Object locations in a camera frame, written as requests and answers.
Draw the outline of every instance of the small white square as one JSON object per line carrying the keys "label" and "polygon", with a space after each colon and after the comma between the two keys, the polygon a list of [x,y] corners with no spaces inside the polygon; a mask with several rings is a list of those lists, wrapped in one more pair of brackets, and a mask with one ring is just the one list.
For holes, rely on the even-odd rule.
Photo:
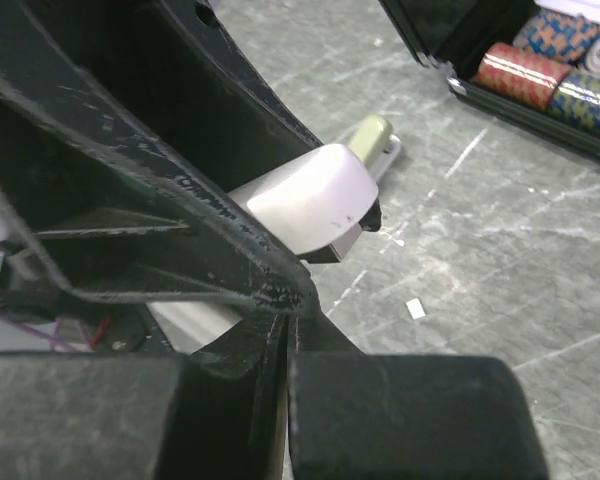
{"label": "small white square", "polygon": [[409,310],[409,314],[411,318],[414,320],[418,320],[426,315],[424,313],[424,308],[422,307],[422,303],[419,298],[414,298],[413,300],[409,300],[407,303],[407,309]]}

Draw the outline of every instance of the gray marble surface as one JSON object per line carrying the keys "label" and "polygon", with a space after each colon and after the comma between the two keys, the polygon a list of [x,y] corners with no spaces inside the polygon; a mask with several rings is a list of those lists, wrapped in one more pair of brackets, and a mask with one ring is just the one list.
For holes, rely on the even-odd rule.
{"label": "gray marble surface", "polygon": [[322,140],[379,113],[405,144],[382,232],[313,269],[330,318],[368,352],[502,358],[552,477],[600,479],[600,165],[460,104],[375,0],[225,0],[219,17]]}

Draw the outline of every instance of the red poker chip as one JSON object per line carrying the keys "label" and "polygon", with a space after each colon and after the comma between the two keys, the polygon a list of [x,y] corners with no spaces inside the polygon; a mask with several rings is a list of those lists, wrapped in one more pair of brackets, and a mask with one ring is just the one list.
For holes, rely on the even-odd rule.
{"label": "red poker chip", "polygon": [[570,65],[496,43],[483,57],[474,81],[545,111],[553,92],[571,70]]}

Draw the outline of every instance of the red wire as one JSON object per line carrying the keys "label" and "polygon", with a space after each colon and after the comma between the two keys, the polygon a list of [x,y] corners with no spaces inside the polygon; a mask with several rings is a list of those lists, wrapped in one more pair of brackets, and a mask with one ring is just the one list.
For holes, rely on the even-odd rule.
{"label": "red wire", "polygon": [[89,346],[91,347],[91,350],[96,348],[96,345],[98,344],[98,342],[100,340],[102,340],[102,337],[104,337],[104,334],[107,333],[109,326],[111,326],[111,317],[103,318],[102,321],[100,322],[100,325],[98,326],[98,330],[96,330],[96,334],[93,336],[93,338],[89,342]]}

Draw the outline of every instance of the black case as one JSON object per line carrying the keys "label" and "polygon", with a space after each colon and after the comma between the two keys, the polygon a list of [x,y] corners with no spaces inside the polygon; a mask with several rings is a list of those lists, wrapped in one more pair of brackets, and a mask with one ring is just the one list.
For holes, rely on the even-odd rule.
{"label": "black case", "polygon": [[496,42],[511,44],[537,13],[533,0],[379,0],[413,57],[441,69],[461,101],[554,143],[600,159],[600,136],[566,125],[475,85],[482,57]]}

